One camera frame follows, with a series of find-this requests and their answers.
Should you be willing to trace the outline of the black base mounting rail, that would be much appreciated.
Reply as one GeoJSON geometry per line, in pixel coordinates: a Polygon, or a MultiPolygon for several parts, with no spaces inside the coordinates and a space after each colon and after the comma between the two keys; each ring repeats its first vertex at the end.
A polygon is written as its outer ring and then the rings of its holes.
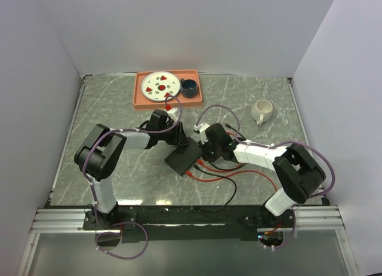
{"type": "Polygon", "coordinates": [[[112,217],[97,220],[87,211],[83,229],[122,234],[123,243],[150,240],[219,240],[256,241],[258,230],[292,228],[291,210],[276,217],[261,205],[238,205],[219,208],[203,206],[119,206],[112,217]]]}

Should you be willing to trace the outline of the salmon pink tray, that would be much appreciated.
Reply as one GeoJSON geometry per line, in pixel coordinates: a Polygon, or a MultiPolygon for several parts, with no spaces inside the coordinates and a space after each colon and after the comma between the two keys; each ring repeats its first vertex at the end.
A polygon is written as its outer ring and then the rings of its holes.
{"type": "MultiPolygon", "coordinates": [[[[141,82],[145,76],[154,71],[147,72],[138,72],[135,75],[134,83],[134,94],[133,94],[133,107],[135,110],[149,110],[149,109],[163,109],[165,107],[164,102],[153,102],[146,97],[144,97],[141,92],[141,82]]],[[[183,70],[167,70],[167,71],[157,71],[157,72],[170,72],[173,73],[179,80],[184,79],[193,79],[198,84],[198,93],[193,98],[185,98],[181,91],[176,95],[176,98],[181,102],[182,106],[185,108],[200,107],[203,104],[201,83],[199,80],[199,74],[196,70],[183,69],[183,70]]]]}

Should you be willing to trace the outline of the dark blue mug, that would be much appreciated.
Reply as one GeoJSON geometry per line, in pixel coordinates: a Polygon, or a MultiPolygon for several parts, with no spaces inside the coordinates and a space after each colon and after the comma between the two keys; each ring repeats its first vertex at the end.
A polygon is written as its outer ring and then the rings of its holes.
{"type": "Polygon", "coordinates": [[[198,93],[198,84],[193,79],[180,80],[180,91],[185,98],[193,98],[198,93]]]}

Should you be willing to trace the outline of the white strawberry pattern plate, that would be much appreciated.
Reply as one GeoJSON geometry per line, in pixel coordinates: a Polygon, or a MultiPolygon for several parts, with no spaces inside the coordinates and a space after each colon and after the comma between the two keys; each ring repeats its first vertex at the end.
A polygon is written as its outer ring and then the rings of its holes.
{"type": "Polygon", "coordinates": [[[164,102],[168,96],[178,95],[180,80],[170,72],[153,72],[143,78],[140,87],[147,99],[164,102]]]}

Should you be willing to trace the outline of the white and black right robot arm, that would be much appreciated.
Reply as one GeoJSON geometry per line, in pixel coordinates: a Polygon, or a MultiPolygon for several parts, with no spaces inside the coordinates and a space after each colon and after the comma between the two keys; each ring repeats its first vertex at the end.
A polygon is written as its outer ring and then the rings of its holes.
{"type": "Polygon", "coordinates": [[[201,140],[203,160],[214,163],[219,158],[238,164],[254,164],[274,171],[281,183],[265,203],[261,221],[274,227],[282,214],[294,205],[304,204],[321,186],[326,175],[320,165],[300,144],[289,146],[254,146],[249,140],[235,139],[221,124],[202,123],[194,126],[201,140]]]}

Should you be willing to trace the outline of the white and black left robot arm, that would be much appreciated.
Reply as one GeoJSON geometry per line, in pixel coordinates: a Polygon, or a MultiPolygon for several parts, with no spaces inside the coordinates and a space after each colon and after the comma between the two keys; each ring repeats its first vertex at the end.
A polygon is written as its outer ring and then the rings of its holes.
{"type": "Polygon", "coordinates": [[[182,110],[156,109],[137,128],[112,129],[97,124],[76,151],[74,162],[87,179],[93,197],[95,219],[104,229],[118,222],[118,202],[113,193],[112,174],[121,153],[130,149],[150,149],[160,141],[186,146],[189,141],[181,123],[182,110]]]}

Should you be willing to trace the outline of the black network switch box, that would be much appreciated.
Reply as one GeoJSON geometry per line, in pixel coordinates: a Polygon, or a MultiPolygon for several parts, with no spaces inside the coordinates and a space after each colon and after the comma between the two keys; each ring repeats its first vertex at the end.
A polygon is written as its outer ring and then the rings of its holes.
{"type": "Polygon", "coordinates": [[[166,158],[165,163],[179,176],[185,172],[201,157],[202,151],[196,141],[188,137],[187,146],[179,146],[172,151],[166,158]]]}

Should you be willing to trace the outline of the white ceramic mug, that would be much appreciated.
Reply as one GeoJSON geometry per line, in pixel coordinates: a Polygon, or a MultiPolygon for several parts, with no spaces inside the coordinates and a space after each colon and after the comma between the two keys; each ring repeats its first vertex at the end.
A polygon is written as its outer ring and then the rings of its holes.
{"type": "Polygon", "coordinates": [[[267,100],[258,100],[251,109],[252,119],[257,125],[267,122],[272,116],[273,105],[267,100]]]}

